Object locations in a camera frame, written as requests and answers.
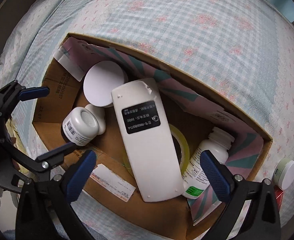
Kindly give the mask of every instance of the white round lid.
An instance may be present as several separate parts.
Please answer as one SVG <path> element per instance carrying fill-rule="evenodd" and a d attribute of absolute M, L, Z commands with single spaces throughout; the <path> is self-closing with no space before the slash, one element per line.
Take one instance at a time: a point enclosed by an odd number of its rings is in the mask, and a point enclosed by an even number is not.
<path fill-rule="evenodd" d="M 293 180 L 294 180 L 294 161 L 290 161 L 286 164 L 285 168 L 283 169 L 280 175 L 278 186 L 282 190 L 285 190 L 290 186 Z"/>
<path fill-rule="evenodd" d="M 84 95 L 94 106 L 108 106 L 112 104 L 111 91 L 127 80 L 126 73 L 115 62 L 98 62 L 85 76 Z"/>

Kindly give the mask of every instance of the torn paper sticker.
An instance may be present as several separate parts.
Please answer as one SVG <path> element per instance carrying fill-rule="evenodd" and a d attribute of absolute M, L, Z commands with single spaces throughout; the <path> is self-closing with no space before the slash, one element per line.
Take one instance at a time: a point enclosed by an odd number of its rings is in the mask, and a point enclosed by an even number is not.
<path fill-rule="evenodd" d="M 127 202 L 136 189 L 103 164 L 98 164 L 90 177 L 106 190 Z"/>

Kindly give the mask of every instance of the white jar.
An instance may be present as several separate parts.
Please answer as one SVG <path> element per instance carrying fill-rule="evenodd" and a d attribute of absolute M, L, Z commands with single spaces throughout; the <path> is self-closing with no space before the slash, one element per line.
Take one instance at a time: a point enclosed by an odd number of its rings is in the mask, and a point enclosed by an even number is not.
<path fill-rule="evenodd" d="M 210 150 L 221 164 L 225 164 L 228 159 L 227 150 L 230 149 L 232 142 L 234 142 L 234 137 L 229 133 L 218 127 L 213 128 L 213 132 L 209 134 L 208 139 L 199 144 L 183 174 L 185 188 L 183 196 L 197 199 L 210 184 L 200 166 L 200 154 L 204 150 Z"/>
<path fill-rule="evenodd" d="M 89 110 L 76 107 L 64 119 L 62 130 L 68 140 L 78 146 L 85 146 L 98 135 L 99 124 Z"/>

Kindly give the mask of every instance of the bed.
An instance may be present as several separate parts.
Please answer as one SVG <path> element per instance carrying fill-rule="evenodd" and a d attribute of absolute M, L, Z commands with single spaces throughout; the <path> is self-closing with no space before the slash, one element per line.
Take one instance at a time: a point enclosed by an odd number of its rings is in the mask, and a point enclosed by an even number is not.
<path fill-rule="evenodd" d="M 18 79 L 39 86 L 68 32 L 101 37 L 158 57 L 217 90 L 272 137 L 255 181 L 294 160 L 294 27 L 266 0 L 37 0 L 0 58 L 0 88 Z M 20 102 L 13 123 L 27 154 L 47 151 L 31 125 L 35 101 Z M 108 239 L 161 239 L 86 193 L 72 204 L 79 218 Z M 231 235 L 247 212 L 244 206 Z M 282 226 L 294 214 L 294 183 L 284 193 Z"/>

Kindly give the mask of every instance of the white lid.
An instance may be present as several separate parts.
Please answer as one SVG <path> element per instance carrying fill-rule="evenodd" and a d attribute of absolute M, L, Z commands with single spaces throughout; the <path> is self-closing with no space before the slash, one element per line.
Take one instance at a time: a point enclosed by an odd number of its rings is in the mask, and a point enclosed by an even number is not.
<path fill-rule="evenodd" d="M 84 95 L 94 106 L 112 104 L 111 91 L 128 80 L 122 68 L 112 61 L 93 65 L 84 79 Z"/>
<path fill-rule="evenodd" d="M 293 180 L 294 180 L 294 161 L 289 161 L 280 175 L 278 186 L 282 190 L 285 190 L 290 186 Z"/>
<path fill-rule="evenodd" d="M 234 142 L 234 137 L 224 130 L 219 129 L 218 127 L 213 128 L 213 132 L 209 134 L 209 138 L 219 142 L 228 150 L 231 147 L 231 143 Z"/>

